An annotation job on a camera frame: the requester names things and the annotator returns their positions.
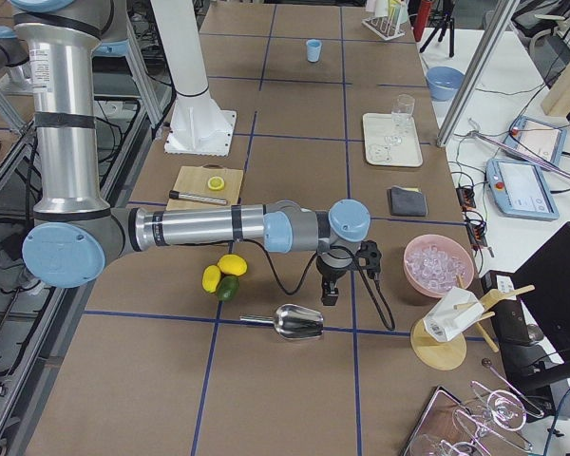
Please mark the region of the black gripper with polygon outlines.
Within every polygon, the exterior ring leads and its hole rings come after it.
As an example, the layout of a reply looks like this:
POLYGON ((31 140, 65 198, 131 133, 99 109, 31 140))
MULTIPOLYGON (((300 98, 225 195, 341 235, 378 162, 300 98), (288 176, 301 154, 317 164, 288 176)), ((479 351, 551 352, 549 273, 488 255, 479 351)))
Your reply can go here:
POLYGON ((323 305, 335 305, 339 297, 336 285, 340 277, 354 269, 354 254, 348 250, 331 249, 321 253, 316 259, 316 268, 322 276, 321 302, 323 305))

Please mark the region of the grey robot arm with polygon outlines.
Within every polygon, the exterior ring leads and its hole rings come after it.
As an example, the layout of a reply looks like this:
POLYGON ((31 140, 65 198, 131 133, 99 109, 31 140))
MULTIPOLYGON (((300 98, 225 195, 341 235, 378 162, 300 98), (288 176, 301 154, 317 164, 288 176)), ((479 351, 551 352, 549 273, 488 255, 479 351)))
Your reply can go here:
POLYGON ((12 28, 0 26, 0 70, 24 66, 29 62, 29 52, 22 45, 12 28))
POLYGON ((283 200, 218 209, 150 212, 128 207, 128 180, 118 179, 117 204, 100 190, 92 56, 128 22, 117 1, 16 1, 16 34, 28 44, 42 197, 22 245, 27 269, 47 285, 77 288, 116 259, 152 247, 248 241, 267 254, 309 251, 322 276, 322 302, 338 298, 348 270, 380 269, 368 240, 371 216, 354 199, 328 211, 283 200))

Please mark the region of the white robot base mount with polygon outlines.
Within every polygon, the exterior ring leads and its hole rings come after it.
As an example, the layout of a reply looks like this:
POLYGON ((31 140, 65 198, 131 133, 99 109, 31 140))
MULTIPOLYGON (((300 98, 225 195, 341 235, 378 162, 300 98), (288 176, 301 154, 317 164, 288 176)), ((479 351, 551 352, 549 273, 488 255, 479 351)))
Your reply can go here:
POLYGON ((211 96, 193 3, 156 0, 151 5, 176 92, 165 151, 225 157, 237 113, 220 109, 211 96))

